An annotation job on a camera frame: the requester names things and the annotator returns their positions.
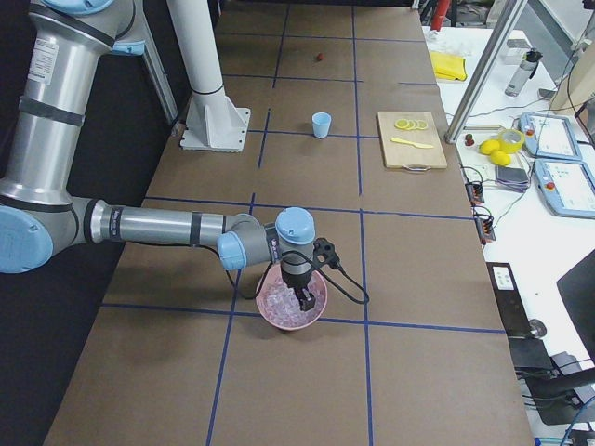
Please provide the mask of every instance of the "lemon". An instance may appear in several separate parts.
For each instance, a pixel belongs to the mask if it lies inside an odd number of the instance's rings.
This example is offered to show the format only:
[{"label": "lemon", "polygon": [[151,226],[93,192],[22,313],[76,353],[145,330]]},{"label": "lemon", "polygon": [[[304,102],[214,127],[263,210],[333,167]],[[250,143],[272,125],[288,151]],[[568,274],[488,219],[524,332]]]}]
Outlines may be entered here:
[{"label": "lemon", "polygon": [[480,146],[480,153],[483,153],[484,155],[489,155],[489,154],[493,153],[494,151],[499,151],[499,150],[500,150],[500,141],[498,141],[497,139],[487,139]]},{"label": "lemon", "polygon": [[394,123],[394,126],[397,128],[400,128],[401,130],[405,130],[409,126],[409,120],[408,119],[400,119],[399,121]]},{"label": "lemon", "polygon": [[509,165],[510,155],[503,151],[493,151],[490,153],[490,161],[496,165]]}]

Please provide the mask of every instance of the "blue joint cap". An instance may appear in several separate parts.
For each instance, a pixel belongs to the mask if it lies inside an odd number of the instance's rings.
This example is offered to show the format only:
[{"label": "blue joint cap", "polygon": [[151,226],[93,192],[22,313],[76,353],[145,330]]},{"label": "blue joint cap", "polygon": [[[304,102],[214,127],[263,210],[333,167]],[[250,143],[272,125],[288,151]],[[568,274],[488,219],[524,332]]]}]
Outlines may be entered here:
[{"label": "blue joint cap", "polygon": [[37,219],[0,206],[0,272],[14,274],[41,267],[53,250],[52,238]]},{"label": "blue joint cap", "polygon": [[88,16],[100,12],[113,0],[41,0],[44,5],[71,16]]},{"label": "blue joint cap", "polygon": [[115,56],[142,56],[145,52],[145,41],[138,42],[116,42],[112,52]]},{"label": "blue joint cap", "polygon": [[277,233],[286,242],[293,244],[308,244],[314,241],[314,217],[301,207],[288,207],[275,221]]},{"label": "blue joint cap", "polygon": [[217,238],[217,250],[221,265],[227,271],[243,269],[246,267],[248,258],[244,246],[238,234],[233,231],[221,234]]}]

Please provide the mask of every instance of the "yellow knife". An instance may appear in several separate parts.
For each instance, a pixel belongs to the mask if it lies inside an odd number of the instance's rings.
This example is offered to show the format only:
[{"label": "yellow knife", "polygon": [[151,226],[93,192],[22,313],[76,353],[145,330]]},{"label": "yellow knife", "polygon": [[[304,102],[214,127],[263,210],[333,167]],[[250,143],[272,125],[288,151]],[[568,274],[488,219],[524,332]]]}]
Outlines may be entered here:
[{"label": "yellow knife", "polygon": [[434,148],[434,146],[432,146],[431,144],[424,144],[422,142],[409,141],[408,139],[391,138],[390,140],[392,142],[398,142],[400,144],[409,144],[409,145],[412,145],[413,147],[417,147],[418,149],[433,149]]}]

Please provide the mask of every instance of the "wooden cutting board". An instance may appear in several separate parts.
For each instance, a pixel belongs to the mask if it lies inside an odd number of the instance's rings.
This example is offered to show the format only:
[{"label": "wooden cutting board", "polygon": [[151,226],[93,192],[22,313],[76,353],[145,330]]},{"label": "wooden cutting board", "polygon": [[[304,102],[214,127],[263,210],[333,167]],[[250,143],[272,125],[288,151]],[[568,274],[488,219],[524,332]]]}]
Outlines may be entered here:
[{"label": "wooden cutting board", "polygon": [[[429,111],[379,111],[377,119],[385,166],[391,169],[407,167],[446,168],[443,145]],[[428,123],[428,128],[426,130],[402,130],[394,126],[394,123],[400,119],[423,120]],[[418,149],[409,144],[390,141],[393,137],[431,144],[434,147],[431,149]]]}]

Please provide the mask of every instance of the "blue tape line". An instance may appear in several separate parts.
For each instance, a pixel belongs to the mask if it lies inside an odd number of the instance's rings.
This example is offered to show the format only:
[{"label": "blue tape line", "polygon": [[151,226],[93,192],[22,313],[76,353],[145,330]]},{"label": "blue tape line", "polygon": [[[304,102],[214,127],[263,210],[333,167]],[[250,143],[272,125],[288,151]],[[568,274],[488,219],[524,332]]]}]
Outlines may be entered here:
[{"label": "blue tape line", "polygon": [[505,335],[505,330],[498,330],[496,328],[474,328],[474,327],[456,327],[452,325],[431,325],[425,323],[404,323],[404,322],[383,322],[383,321],[369,321],[367,323],[375,327],[393,327],[393,328],[416,328],[421,330],[437,330],[441,332],[464,332],[464,333],[484,333]]},{"label": "blue tape line", "polygon": [[242,317],[245,317],[245,318],[261,318],[261,319],[264,319],[264,318],[262,318],[262,315],[260,313],[251,313],[249,311],[234,311],[233,314],[235,316],[242,316]]},{"label": "blue tape line", "polygon": [[394,42],[402,44],[426,44],[425,40],[411,40],[411,39],[376,39],[374,37],[358,37],[355,40],[362,40],[365,42]]},{"label": "blue tape line", "polygon": [[399,85],[431,85],[431,86],[437,86],[434,83],[431,82],[399,82]]},{"label": "blue tape line", "polygon": [[272,80],[272,87],[275,88],[277,85],[277,76],[279,75],[279,65],[281,64],[281,54],[283,52],[283,42],[285,40],[285,30],[287,29],[287,21],[289,20],[289,9],[291,8],[291,4],[287,4],[287,9],[285,10],[285,20],[283,23],[283,33],[281,34],[281,43],[279,44],[279,53],[277,54],[277,65],[275,67],[275,78]]},{"label": "blue tape line", "polygon": [[277,76],[277,79],[284,79],[287,81],[320,81],[320,82],[353,82],[352,79],[331,79],[327,77],[289,77]]},{"label": "blue tape line", "polygon": [[[264,133],[264,130],[248,130],[248,133]],[[275,133],[278,135],[298,135],[298,136],[302,136],[302,137],[311,137],[312,136],[312,133],[292,132],[290,130],[269,130],[268,133]],[[371,137],[371,136],[364,136],[364,135],[360,135],[358,137],[357,135],[341,135],[341,134],[334,134],[334,133],[329,133],[326,137],[327,138],[380,139],[380,137]]]},{"label": "blue tape line", "polygon": [[353,82],[352,79],[331,79],[329,77],[293,77],[293,76],[267,76],[265,74],[241,74],[228,73],[222,74],[223,77],[250,77],[257,79],[283,79],[285,81],[320,81],[320,82]]},{"label": "blue tape line", "polygon": [[[195,313],[206,314],[214,316],[230,316],[231,312],[223,309],[201,309],[201,308],[185,308],[185,307],[164,307],[157,305],[140,305],[140,304],[116,304],[116,303],[102,303],[103,308],[121,308],[121,309],[146,309],[148,311],[174,311],[180,313]],[[235,316],[260,318],[260,313],[252,313],[249,311],[234,311]],[[491,328],[474,328],[474,327],[456,327],[452,325],[431,325],[424,323],[407,323],[407,322],[388,322],[388,321],[358,321],[355,319],[336,319],[336,318],[320,318],[320,322],[328,323],[346,323],[350,325],[370,325],[378,327],[392,327],[392,328],[412,328],[420,330],[436,330],[447,332],[465,332],[465,333],[484,333],[484,334],[505,334],[506,331],[491,329]]]},{"label": "blue tape line", "polygon": [[473,220],[472,216],[438,216],[434,214],[415,214],[409,212],[396,212],[396,211],[367,211],[364,210],[364,214],[371,216],[415,216],[420,218],[442,218],[447,220]]},{"label": "blue tape line", "polygon": [[[250,35],[253,37],[281,37],[280,34],[268,34],[268,33],[240,33],[240,32],[219,32],[218,35]],[[353,40],[353,37],[339,37],[330,35],[295,35],[286,34],[285,37],[292,37],[296,39],[325,39],[325,40]],[[412,39],[379,39],[374,37],[356,37],[355,40],[371,41],[371,42],[401,42],[407,44],[426,44],[425,40],[412,40]]]},{"label": "blue tape line", "polygon": [[[364,226],[364,211],[360,209],[360,247],[362,250],[362,287],[367,291],[367,274],[365,267],[365,226]],[[372,407],[372,369],[370,366],[370,330],[368,318],[368,304],[364,304],[364,345],[365,345],[365,383],[367,389],[367,405],[368,405],[368,443],[369,446],[374,445],[374,416]]]},{"label": "blue tape line", "polygon": [[[157,197],[157,196],[148,196],[145,197],[146,200],[155,200],[155,201],[163,201],[163,202],[178,202],[178,203],[199,203],[199,204],[223,204],[229,206],[250,206],[250,203],[246,202],[221,202],[217,200],[195,200],[191,198],[170,198],[170,197]],[[285,209],[289,207],[289,205],[285,204],[264,204],[264,203],[254,203],[254,207],[269,207],[274,209]],[[304,209],[310,209],[312,211],[322,211],[322,212],[337,212],[337,213],[349,213],[349,214],[359,214],[360,211],[357,209],[343,209],[343,208],[333,208],[333,207],[318,207],[318,206],[301,206]],[[463,220],[463,221],[473,221],[472,216],[439,216],[433,214],[415,214],[409,212],[397,212],[397,211],[372,211],[362,209],[362,213],[371,216],[411,216],[411,217],[419,217],[419,218],[438,218],[438,219],[447,219],[447,220]]]},{"label": "blue tape line", "polygon": [[206,442],[205,446],[210,446],[211,440],[213,439],[213,429],[215,427],[215,420],[217,418],[217,407],[219,403],[219,394],[221,392],[221,383],[223,381],[223,373],[225,371],[225,361],[227,359],[227,351],[230,345],[230,337],[231,337],[231,327],[233,326],[233,312],[235,310],[235,303],[237,301],[237,289],[238,283],[240,282],[240,277],[242,276],[242,272],[238,271],[238,275],[235,278],[235,287],[233,290],[233,299],[231,300],[231,308],[230,308],[230,316],[227,322],[227,329],[225,331],[225,341],[223,342],[223,351],[221,352],[221,361],[219,363],[219,372],[217,375],[217,384],[215,386],[215,395],[213,396],[213,406],[211,407],[211,417],[208,423],[208,432],[206,434]]},{"label": "blue tape line", "polygon": [[252,37],[281,37],[280,34],[243,33],[243,32],[231,32],[231,31],[215,32],[215,35],[249,35],[249,36],[252,36]]},{"label": "blue tape line", "polygon": [[[262,204],[257,203],[255,207],[269,207],[273,209],[285,209],[286,207],[291,207],[289,205],[281,205],[281,204]],[[300,206],[304,209],[309,211],[322,211],[322,212],[338,212],[338,213],[346,213],[346,214],[359,214],[360,211],[355,209],[340,209],[340,208],[332,208],[332,207],[317,207],[317,206]]]},{"label": "blue tape line", "polygon": [[252,192],[252,197],[250,197],[250,210],[248,211],[248,214],[252,215],[252,212],[254,211],[254,203],[257,200],[257,193],[256,192]]},{"label": "blue tape line", "polygon": [[295,34],[288,34],[286,37],[291,37],[294,39],[324,39],[324,40],[351,40],[351,37],[333,37],[333,36],[326,36],[326,35],[295,35]]},{"label": "blue tape line", "polygon": [[260,143],[260,155],[258,156],[258,163],[257,166],[260,168],[262,166],[262,157],[264,155],[264,145],[267,142],[267,132],[269,130],[269,120],[271,119],[271,109],[267,110],[267,121],[264,123],[264,136],[262,137],[262,142]]},{"label": "blue tape line", "polygon": [[353,46],[353,90],[355,94],[355,135],[357,137],[357,184],[360,196],[364,193],[362,179],[362,154],[360,149],[360,104],[357,93],[357,50],[355,45],[355,7],[351,7],[351,41]]}]

